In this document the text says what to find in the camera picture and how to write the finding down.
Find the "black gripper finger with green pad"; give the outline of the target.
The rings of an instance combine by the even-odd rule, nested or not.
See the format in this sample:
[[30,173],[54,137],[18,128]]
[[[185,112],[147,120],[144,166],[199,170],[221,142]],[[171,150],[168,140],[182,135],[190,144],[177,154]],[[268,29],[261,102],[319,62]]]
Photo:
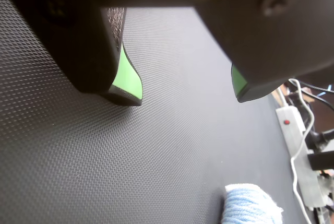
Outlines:
[[240,74],[239,102],[333,64],[333,0],[191,0]]
[[140,106],[141,78],[122,42],[126,9],[99,0],[12,0],[72,85],[122,106]]

